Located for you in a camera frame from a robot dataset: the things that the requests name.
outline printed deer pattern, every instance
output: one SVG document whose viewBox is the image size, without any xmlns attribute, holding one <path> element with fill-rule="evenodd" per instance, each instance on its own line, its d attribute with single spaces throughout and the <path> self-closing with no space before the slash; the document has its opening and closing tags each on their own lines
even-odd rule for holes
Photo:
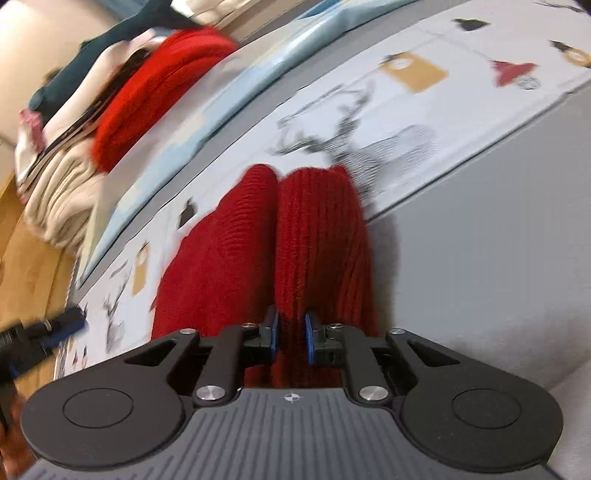
<svg viewBox="0 0 591 480">
<path fill-rule="evenodd" d="M 127 286 L 129 279 L 131 278 L 131 270 L 129 270 L 125 276 L 122 284 L 119 286 L 117 291 L 117 295 L 115 296 L 114 301 L 111 301 L 111 297 L 108 296 L 105 301 L 103 302 L 103 309 L 107 315 L 107 338 L 106 338 L 106 347 L 105 350 L 107 353 L 110 353 L 114 349 L 116 349 L 123 340 L 125 335 L 125 322 L 116 322 L 115 321 L 115 314 L 117 312 L 117 308 L 119 306 L 119 300 L 121 299 L 121 295 L 125 291 L 125 287 Z"/>
<path fill-rule="evenodd" d="M 394 171 L 399 170 L 399 174 L 404 174 L 433 154 L 435 133 L 425 125 L 410 125 L 393 137 L 359 148 L 352 137 L 361 124 L 361 119 L 357 116 L 373 95 L 373 84 L 368 83 L 363 90 L 341 89 L 336 94 L 353 95 L 355 98 L 353 105 L 340 107 L 343 115 L 337 125 L 336 135 L 324 140 L 298 131 L 294 141 L 288 143 L 286 139 L 291 121 L 303 113 L 299 111 L 277 122 L 281 135 L 277 146 L 270 153 L 281 156 L 297 150 L 324 153 L 333 165 L 341 165 L 347 169 L 362 199 L 375 193 L 376 177 L 386 163 L 396 162 L 398 168 Z"/>
</svg>

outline black bird print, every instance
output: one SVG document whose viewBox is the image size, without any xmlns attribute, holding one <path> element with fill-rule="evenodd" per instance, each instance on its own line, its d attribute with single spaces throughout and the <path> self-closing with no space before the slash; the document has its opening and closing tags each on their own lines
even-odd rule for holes
<svg viewBox="0 0 591 480">
<path fill-rule="evenodd" d="M 178 228 L 181 228 L 185 223 L 187 223 L 193 216 L 195 215 L 195 205 L 192 202 L 193 199 L 187 200 L 185 204 L 184 210 L 178 216 Z"/>
<path fill-rule="evenodd" d="M 467 32 L 478 30 L 479 28 L 490 25 L 490 23 L 485 22 L 484 20 L 478 20 L 476 18 L 454 18 L 453 21 L 457 23 L 462 30 Z"/>
<path fill-rule="evenodd" d="M 572 10 L 578 14 L 584 14 L 585 10 L 581 7 L 576 7 L 574 5 L 561 5 L 561 4 L 552 4 L 550 2 L 534 2 L 537 5 L 542 5 L 543 7 L 552 7 L 552 8 L 566 8 L 568 10 Z"/>
</svg>

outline circular pad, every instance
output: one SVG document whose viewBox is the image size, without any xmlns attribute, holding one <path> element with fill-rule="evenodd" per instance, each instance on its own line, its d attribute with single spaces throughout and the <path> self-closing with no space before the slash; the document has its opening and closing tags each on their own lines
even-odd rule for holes
<svg viewBox="0 0 591 480">
<path fill-rule="evenodd" d="M 521 414 L 521 406 L 516 399 L 489 388 L 460 393 L 453 399 L 452 405 L 457 418 L 480 429 L 508 427 Z"/>
<path fill-rule="evenodd" d="M 117 363 L 62 378 L 31 397 L 21 424 L 38 456 L 67 468 L 107 469 L 137 461 L 175 435 L 184 410 L 166 372 Z"/>
<path fill-rule="evenodd" d="M 103 429 L 125 420 L 134 409 L 129 395 L 111 388 L 94 388 L 77 393 L 64 405 L 64 415 L 74 425 Z"/>
<path fill-rule="evenodd" d="M 484 364 L 424 367 L 420 374 L 400 418 L 430 456 L 483 473 L 516 471 L 549 458 L 562 412 L 543 388 Z"/>
</svg>

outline gray textured platform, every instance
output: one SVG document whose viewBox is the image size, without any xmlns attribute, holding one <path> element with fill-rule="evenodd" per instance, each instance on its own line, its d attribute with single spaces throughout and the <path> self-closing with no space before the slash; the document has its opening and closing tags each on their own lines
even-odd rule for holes
<svg viewBox="0 0 591 480">
<path fill-rule="evenodd" d="M 42 460 L 21 477 L 22 480 L 173 478 L 556 479 L 543 466 L 484 475 L 442 465 L 415 449 L 389 412 L 354 405 L 341 389 L 246 389 L 228 406 L 197 410 L 173 444 L 136 465 L 111 472 L 75 472 Z"/>
</svg>

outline person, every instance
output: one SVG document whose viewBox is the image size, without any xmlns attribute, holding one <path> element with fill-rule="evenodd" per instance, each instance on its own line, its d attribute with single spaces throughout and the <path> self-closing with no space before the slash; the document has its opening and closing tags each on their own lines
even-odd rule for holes
<svg viewBox="0 0 591 480">
<path fill-rule="evenodd" d="M 24 404 L 25 399 L 22 396 L 19 395 L 15 398 L 11 407 L 11 428 L 8 432 L 5 429 L 0 429 L 0 454 L 2 455 L 4 478 L 21 476 L 35 463 L 35 456 L 21 430 L 21 412 Z"/>
</svg>

